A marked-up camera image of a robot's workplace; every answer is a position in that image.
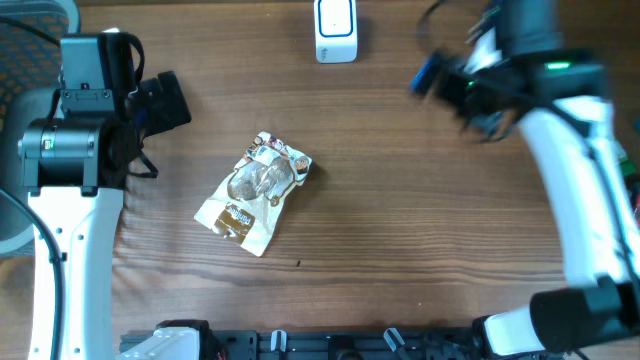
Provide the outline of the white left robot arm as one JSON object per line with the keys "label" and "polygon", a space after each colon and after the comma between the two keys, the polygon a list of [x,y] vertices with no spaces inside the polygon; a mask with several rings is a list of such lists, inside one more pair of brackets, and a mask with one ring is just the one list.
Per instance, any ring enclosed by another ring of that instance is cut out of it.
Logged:
{"label": "white left robot arm", "polygon": [[119,31],[68,34],[53,109],[19,143],[35,238],[29,355],[111,359],[112,252],[130,164],[144,140],[187,124],[176,75],[143,76],[140,40]]}

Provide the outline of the white brown snack pouch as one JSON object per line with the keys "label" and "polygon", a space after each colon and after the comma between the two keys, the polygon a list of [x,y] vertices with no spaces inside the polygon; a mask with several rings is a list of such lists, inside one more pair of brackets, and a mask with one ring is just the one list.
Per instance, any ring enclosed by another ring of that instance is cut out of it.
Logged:
{"label": "white brown snack pouch", "polygon": [[285,199],[313,160],[269,132],[259,133],[194,219],[256,257],[274,236]]}

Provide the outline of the black red snack wrapper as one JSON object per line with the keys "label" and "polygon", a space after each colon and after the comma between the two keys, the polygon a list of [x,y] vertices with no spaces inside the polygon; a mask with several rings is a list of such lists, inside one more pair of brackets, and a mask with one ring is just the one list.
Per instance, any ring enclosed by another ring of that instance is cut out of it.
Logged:
{"label": "black red snack wrapper", "polygon": [[637,225],[640,225],[640,185],[638,181],[629,186],[631,209]]}

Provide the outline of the green lid glass jar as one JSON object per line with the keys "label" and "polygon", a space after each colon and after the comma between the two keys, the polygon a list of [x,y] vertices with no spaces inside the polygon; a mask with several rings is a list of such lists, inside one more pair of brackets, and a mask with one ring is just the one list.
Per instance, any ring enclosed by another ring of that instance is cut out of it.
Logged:
{"label": "green lid glass jar", "polygon": [[616,154],[618,158],[618,163],[619,163],[619,167],[620,167],[623,178],[629,179],[634,176],[637,176],[638,169],[634,164],[634,162],[629,157],[626,150],[618,141],[615,142],[615,145],[616,145]]}

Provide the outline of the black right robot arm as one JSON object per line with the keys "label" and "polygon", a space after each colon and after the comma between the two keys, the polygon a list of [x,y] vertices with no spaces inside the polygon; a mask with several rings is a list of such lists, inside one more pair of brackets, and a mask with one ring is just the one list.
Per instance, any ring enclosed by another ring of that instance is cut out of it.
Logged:
{"label": "black right robot arm", "polygon": [[490,2],[468,58],[434,52],[411,83],[498,142],[519,131],[542,176],[562,243],[565,288],[475,320],[469,354],[566,353],[639,333],[639,228],[616,153],[605,67],[568,48],[552,1]]}

